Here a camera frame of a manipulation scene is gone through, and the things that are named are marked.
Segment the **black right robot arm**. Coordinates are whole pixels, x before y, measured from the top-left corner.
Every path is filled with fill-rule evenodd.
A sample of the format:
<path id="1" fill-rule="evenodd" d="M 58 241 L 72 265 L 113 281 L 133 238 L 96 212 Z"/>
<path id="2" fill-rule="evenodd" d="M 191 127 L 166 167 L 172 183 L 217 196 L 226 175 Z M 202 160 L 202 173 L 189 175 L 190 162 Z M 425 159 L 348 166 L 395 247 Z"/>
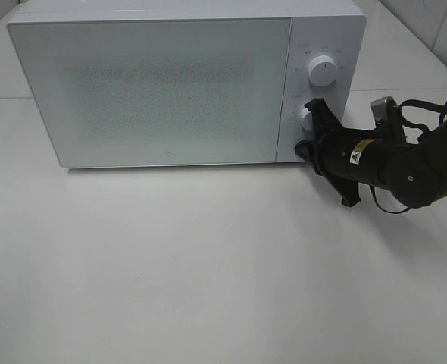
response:
<path id="1" fill-rule="evenodd" d="M 447 120 L 417 144 L 377 130 L 321 129 L 295 153 L 311 163 L 341 196 L 359 203 L 359 184 L 388 190 L 404 206 L 419 209 L 447 196 Z"/>

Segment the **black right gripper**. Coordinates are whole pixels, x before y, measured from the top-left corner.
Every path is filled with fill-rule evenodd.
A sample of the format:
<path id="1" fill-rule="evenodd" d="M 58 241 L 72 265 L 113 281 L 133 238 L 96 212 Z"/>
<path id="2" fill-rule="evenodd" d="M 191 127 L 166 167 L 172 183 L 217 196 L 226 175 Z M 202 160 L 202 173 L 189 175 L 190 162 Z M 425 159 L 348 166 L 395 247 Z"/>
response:
<path id="1" fill-rule="evenodd" d="M 311 113 L 313 140 L 298 142 L 295 154 L 326 179 L 342 197 L 344 206 L 355 206 L 360 202 L 358 179 L 349 171 L 349 158 L 352 143 L 360 139 L 360 131 L 339 129 L 338 118 L 323 98 L 307 102 L 305 109 Z"/>

